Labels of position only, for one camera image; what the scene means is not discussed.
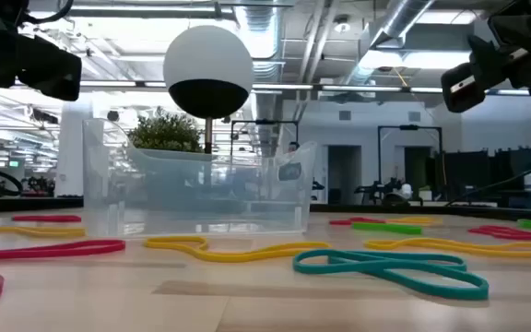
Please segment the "yellow rubber band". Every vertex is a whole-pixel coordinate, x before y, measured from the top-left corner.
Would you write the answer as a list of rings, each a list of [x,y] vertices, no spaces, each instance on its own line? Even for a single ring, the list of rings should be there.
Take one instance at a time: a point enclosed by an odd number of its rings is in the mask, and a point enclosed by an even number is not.
[[[433,225],[441,225],[443,223],[441,219],[436,219],[436,218],[431,218],[431,217],[393,218],[393,219],[386,219],[385,222],[394,223],[394,224],[419,225],[419,226],[433,226]]]
[[[369,240],[363,245],[369,249],[385,251],[401,247],[417,247],[488,257],[531,258],[531,242],[477,244],[437,238],[409,238],[395,241]]]
[[[328,249],[324,242],[282,243],[247,252],[209,251],[209,241],[200,236],[168,236],[147,238],[143,245],[150,249],[173,250],[196,259],[214,263],[247,263],[259,260],[295,256],[314,249]]]
[[[42,238],[76,238],[86,236],[84,228],[57,228],[57,227],[18,227],[0,226],[0,233],[14,233],[29,237]]]

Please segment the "teal rubber band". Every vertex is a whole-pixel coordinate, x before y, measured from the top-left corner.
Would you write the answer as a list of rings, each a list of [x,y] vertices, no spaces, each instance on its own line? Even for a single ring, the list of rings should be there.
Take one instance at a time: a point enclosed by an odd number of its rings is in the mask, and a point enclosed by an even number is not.
[[[489,283],[468,272],[466,262],[453,255],[317,249],[295,255],[292,267],[305,275],[361,273],[449,300],[486,301],[490,296]],[[413,279],[403,275],[403,270],[426,272],[465,285],[446,286]]]

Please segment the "ceiling light strip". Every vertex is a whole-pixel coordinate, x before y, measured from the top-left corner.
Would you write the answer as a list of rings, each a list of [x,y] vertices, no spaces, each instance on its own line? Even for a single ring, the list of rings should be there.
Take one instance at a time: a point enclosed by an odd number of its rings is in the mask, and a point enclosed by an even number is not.
[[[333,92],[400,92],[402,87],[321,85],[320,90]]]
[[[166,88],[164,82],[159,81],[129,81],[129,80],[84,80],[81,87],[111,87],[111,88]]]
[[[253,84],[253,90],[312,90],[314,85],[309,84]]]

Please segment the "small green potted plant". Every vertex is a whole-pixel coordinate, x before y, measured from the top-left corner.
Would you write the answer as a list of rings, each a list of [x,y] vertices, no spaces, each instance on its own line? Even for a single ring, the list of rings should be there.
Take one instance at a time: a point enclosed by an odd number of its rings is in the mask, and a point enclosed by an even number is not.
[[[158,107],[151,117],[139,116],[137,126],[127,133],[136,148],[180,152],[202,152],[201,131],[186,114],[169,113]]]

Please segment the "white globe table lamp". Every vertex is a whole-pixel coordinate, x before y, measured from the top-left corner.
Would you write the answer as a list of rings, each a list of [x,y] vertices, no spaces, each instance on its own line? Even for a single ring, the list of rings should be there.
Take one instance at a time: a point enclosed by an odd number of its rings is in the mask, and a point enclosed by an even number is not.
[[[253,58],[243,41],[218,26],[180,33],[163,59],[163,80],[175,104],[206,121],[205,153],[212,152],[212,121],[247,102],[254,83]]]

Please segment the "clear plastic bag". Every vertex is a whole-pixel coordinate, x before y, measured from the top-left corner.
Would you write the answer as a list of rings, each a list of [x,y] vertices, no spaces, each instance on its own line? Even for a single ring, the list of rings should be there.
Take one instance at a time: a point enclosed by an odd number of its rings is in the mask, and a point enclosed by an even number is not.
[[[273,158],[136,148],[117,124],[86,120],[83,218],[88,234],[303,232],[317,145]]]

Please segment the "silver ventilation duct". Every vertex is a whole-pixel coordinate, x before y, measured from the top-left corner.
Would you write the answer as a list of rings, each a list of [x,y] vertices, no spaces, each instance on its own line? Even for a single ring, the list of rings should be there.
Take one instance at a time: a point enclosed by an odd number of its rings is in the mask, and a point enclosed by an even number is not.
[[[372,70],[363,64],[371,51],[400,50],[407,33],[436,0],[390,0],[385,15],[366,24],[358,44],[359,60],[345,77],[346,85],[363,85]]]

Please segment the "black partition wall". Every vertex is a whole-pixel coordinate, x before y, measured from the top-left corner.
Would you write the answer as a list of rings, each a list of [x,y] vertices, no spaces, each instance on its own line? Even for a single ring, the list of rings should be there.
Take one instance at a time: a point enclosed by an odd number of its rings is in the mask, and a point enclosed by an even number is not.
[[[531,148],[441,152],[432,162],[430,186],[447,201],[531,209]]]

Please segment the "black background stand frame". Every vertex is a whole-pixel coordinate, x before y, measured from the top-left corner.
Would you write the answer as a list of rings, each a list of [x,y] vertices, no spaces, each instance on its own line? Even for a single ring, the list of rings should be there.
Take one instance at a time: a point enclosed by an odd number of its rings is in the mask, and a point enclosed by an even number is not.
[[[232,120],[230,122],[230,155],[249,146],[249,151],[256,155],[270,157],[287,149],[283,142],[285,132],[290,132],[289,142],[299,138],[299,122],[293,120]]]
[[[384,129],[397,129],[399,131],[419,131],[419,130],[434,130],[438,135],[438,152],[443,151],[443,130],[439,126],[424,126],[416,124],[401,124],[401,125],[378,125],[376,138],[377,138],[377,181],[383,181],[383,166],[382,166],[382,131]]]

